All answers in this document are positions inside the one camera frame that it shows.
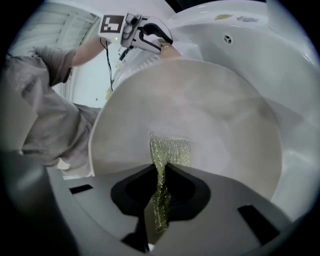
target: person's arm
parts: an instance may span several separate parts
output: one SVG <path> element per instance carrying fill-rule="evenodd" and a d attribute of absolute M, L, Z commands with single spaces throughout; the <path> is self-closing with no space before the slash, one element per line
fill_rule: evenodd
<path fill-rule="evenodd" d="M 88 61 L 91 61 L 107 47 L 106 43 L 108 45 L 110 44 L 110 42 L 107 42 L 105 39 L 100 40 L 100 37 L 95 37 L 90 41 L 80 45 L 75 51 L 71 66 L 77 67 L 87 63 Z"/>
<path fill-rule="evenodd" d="M 101 42 L 106 47 L 106 40 L 101 39 Z M 46 65 L 49 71 L 49 86 L 52 87 L 59 83 L 65 83 L 72 67 L 83 65 L 92 60 L 103 49 L 105 48 L 101 45 L 100 38 L 95 37 L 77 49 L 63 51 L 59 48 L 35 47 L 34 53 Z"/>

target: white wall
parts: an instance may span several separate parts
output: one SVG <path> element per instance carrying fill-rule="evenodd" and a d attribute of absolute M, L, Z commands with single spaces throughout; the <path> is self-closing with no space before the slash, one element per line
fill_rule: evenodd
<path fill-rule="evenodd" d="M 155 16 L 160 19 L 168 19 L 175 14 L 174 10 L 165 0 L 47 0 L 74 6 L 97 16 L 102 14 L 117 14 L 117 12 L 129 12 L 145 16 Z"/>
<path fill-rule="evenodd" d="M 118 14 L 129 12 L 154 16 L 167 20 L 175 14 L 165 0 L 47 0 L 52 3 L 65 4 L 80 8 L 97 16 L 103 14 Z M 109 59 L 113 70 L 116 71 L 120 45 L 109 47 Z M 71 101 L 90 107 L 103 107 L 106 102 L 106 92 L 110 87 L 110 78 L 106 51 L 103 51 L 92 61 L 78 68 L 75 73 Z"/>
<path fill-rule="evenodd" d="M 117 44 L 108 47 L 112 76 L 116 71 L 119 60 Z M 78 67 L 75 73 L 73 96 L 74 103 L 102 108 L 106 102 L 107 90 L 110 87 L 110 77 L 106 51 L 101 52 L 96 58 Z"/>

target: gray shirt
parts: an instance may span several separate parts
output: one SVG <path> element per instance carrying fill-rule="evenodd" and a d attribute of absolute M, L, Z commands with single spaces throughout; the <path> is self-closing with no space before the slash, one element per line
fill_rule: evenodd
<path fill-rule="evenodd" d="M 62 160 L 69 165 L 63 174 L 85 177 L 89 135 L 100 109 L 73 104 L 52 89 L 67 81 L 74 55 L 75 50 L 36 48 L 33 56 L 10 57 L 2 75 L 38 115 L 23 153 L 50 167 Z"/>

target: gray sleeve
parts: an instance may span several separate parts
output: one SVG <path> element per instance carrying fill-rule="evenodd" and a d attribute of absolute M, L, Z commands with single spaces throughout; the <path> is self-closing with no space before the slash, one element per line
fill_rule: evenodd
<path fill-rule="evenodd" d="M 101 108 L 90 107 L 90 106 L 80 105 L 76 103 L 73 103 L 73 104 L 78 108 L 81 115 L 93 126 Z"/>
<path fill-rule="evenodd" d="M 36 47 L 34 53 L 42 59 L 50 75 L 50 86 L 65 83 L 68 80 L 72 60 L 76 50 L 63 51 L 59 48 Z"/>

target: white ceramic surface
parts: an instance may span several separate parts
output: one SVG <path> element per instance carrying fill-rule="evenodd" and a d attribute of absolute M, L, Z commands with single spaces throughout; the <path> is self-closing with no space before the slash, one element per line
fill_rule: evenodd
<path fill-rule="evenodd" d="M 194 168 L 241 181 L 268 199 L 276 189 L 281 144 L 274 116 L 227 68 L 172 60 L 124 81 L 95 127 L 95 175 L 152 163 L 149 132 L 189 138 Z"/>
<path fill-rule="evenodd" d="M 204 61 L 235 72 L 269 104 L 282 151 L 281 177 L 271 201 L 296 220 L 312 207 L 320 184 L 319 58 L 303 34 L 294 40 L 292 33 L 287 36 L 285 27 L 277 26 L 279 13 L 272 11 L 261 2 L 215 1 L 177 13 L 166 23 L 175 42 L 197 45 Z M 232 16 L 214 20 L 221 14 Z M 240 21 L 241 16 L 257 22 Z M 224 43 L 225 34 L 234 39 L 232 45 Z M 135 55 L 127 64 L 134 67 L 144 58 Z M 151 65 L 154 63 L 146 62 L 145 66 Z"/>

